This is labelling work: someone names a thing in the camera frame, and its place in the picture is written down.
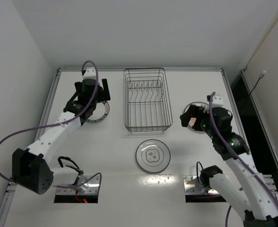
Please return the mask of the green rimmed white plate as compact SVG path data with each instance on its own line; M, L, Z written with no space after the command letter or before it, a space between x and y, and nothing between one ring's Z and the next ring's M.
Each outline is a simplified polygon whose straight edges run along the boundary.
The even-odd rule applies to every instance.
M103 101L97 104L96 109L93 111L92 116L90 116L86 122L88 123L98 123L104 120L110 111L110 106L107 101Z

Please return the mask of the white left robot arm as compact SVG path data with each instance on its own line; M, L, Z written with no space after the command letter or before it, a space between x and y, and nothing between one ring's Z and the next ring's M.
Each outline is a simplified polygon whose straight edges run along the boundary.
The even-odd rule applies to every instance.
M37 194L50 187L79 188L83 171L79 167L61 166L50 168L49 164L60 145L73 131L81 127L93 114L98 103L109 101L107 79L102 85L93 78L75 83L76 91L57 119L58 125L49 128L26 149L18 148L12 155L12 180Z

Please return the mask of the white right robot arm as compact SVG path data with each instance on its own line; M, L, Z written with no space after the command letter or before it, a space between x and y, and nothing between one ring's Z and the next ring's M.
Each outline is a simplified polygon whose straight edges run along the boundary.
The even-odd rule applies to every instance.
M182 127L208 135L214 150L241 185L235 187L222 169L213 165L196 169L195 189L216 190L237 212L245 227L278 227L278 200L256 170L244 139L232 131L232 119L230 111L215 104L189 104L180 116Z

